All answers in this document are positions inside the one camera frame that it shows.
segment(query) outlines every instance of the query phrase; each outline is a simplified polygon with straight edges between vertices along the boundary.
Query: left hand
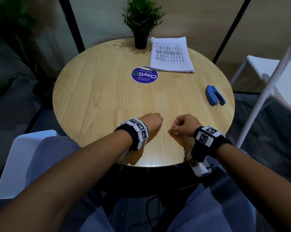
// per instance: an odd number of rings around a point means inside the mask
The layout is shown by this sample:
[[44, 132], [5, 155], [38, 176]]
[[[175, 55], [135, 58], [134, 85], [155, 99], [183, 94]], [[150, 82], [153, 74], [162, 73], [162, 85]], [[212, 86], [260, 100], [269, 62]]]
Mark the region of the left hand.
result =
[[149, 136], [151, 136], [156, 130], [160, 130], [164, 118], [159, 113], [148, 113], [138, 118], [148, 128]]

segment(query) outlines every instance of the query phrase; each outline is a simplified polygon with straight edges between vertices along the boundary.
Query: forearm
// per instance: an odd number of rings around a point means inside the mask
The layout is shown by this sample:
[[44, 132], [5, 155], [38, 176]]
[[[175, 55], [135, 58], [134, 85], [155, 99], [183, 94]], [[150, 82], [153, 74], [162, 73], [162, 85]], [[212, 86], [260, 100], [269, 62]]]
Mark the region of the forearm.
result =
[[0, 211], [0, 230], [58, 230], [73, 205], [131, 145], [128, 132], [118, 130], [63, 159]]
[[256, 209], [275, 227], [291, 230], [291, 183], [229, 144], [217, 160]]

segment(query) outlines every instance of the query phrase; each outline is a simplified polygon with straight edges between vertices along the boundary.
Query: chair backrest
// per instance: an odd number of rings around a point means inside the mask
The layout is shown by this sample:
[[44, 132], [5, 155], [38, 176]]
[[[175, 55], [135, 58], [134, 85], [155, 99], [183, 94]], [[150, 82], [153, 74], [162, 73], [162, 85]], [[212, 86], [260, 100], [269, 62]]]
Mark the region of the chair backrest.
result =
[[13, 141], [0, 178], [0, 199], [12, 199], [24, 190], [27, 169], [38, 144], [56, 135], [55, 130], [47, 130], [23, 134]]

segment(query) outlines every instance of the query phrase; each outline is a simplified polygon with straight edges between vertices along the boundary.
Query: black plant pot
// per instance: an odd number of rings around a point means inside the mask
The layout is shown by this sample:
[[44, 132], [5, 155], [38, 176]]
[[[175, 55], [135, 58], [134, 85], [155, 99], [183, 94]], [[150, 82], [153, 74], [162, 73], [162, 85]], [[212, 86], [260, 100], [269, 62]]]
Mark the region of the black plant pot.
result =
[[137, 49], [145, 49], [148, 43], [148, 37], [144, 35], [134, 34], [135, 46]]

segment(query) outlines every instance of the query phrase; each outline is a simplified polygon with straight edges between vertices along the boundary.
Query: wood grain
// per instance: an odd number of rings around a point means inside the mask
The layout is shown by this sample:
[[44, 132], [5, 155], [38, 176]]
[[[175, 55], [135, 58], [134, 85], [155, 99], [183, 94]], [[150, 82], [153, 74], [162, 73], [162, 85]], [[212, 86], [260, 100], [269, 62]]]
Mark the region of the wood grain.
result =
[[[56, 118], [67, 133], [84, 147], [113, 132], [121, 122], [146, 113], [159, 112], [162, 129], [137, 152], [128, 153], [122, 164], [155, 167], [186, 161], [192, 139], [170, 135], [175, 118], [191, 113], [202, 125], [226, 133], [233, 121], [235, 101], [224, 74], [210, 60], [189, 49], [195, 73], [158, 71], [158, 79], [140, 84], [132, 70], [150, 65], [151, 45], [137, 50], [133, 39], [105, 42], [72, 59], [60, 73], [53, 92]], [[226, 100], [224, 106], [209, 105], [205, 88], [215, 85]]]

